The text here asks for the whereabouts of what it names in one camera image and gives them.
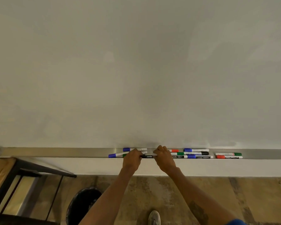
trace forearm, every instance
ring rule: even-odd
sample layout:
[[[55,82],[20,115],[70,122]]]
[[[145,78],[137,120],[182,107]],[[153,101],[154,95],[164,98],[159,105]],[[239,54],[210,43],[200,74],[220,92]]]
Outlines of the forearm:
[[[211,196],[191,183],[178,167],[173,168],[168,175],[201,225],[224,225],[236,218]]]
[[[128,168],[122,168],[116,180],[99,197],[79,225],[113,224],[133,173]]]

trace hand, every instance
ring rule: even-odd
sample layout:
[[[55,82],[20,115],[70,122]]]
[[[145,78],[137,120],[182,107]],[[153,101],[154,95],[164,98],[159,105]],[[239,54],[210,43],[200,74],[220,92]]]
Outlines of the hand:
[[[154,158],[159,168],[169,175],[169,173],[176,168],[176,164],[170,151],[168,151],[166,146],[162,147],[159,145],[153,152],[157,154]]]
[[[130,151],[125,157],[123,161],[123,168],[131,171],[134,174],[137,171],[139,165],[141,164],[141,155],[143,153],[138,151],[136,148]]]

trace blue sleeve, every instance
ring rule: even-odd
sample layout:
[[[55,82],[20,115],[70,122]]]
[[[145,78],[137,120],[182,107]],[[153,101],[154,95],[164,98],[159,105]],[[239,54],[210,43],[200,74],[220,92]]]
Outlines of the blue sleeve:
[[[242,221],[240,219],[234,219],[234,220],[230,221],[229,223],[227,223],[226,225],[246,225],[246,223],[244,223],[244,221]]]

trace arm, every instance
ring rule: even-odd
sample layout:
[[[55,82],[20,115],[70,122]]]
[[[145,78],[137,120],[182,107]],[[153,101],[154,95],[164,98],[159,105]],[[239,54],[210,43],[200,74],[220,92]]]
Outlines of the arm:
[[[124,157],[123,168],[118,177],[99,197],[79,225],[114,223],[128,182],[141,163],[141,155],[142,152],[134,149]]]
[[[182,174],[165,146],[158,146],[154,153],[157,154],[155,157],[157,165],[174,181],[189,209],[201,225],[224,225],[236,219],[231,212]]]

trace tattoo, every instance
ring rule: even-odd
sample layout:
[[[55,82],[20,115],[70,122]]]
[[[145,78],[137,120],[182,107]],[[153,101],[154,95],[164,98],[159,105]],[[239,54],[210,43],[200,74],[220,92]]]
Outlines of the tattoo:
[[[208,225],[209,218],[203,208],[197,205],[194,201],[192,201],[188,207],[201,225]]]

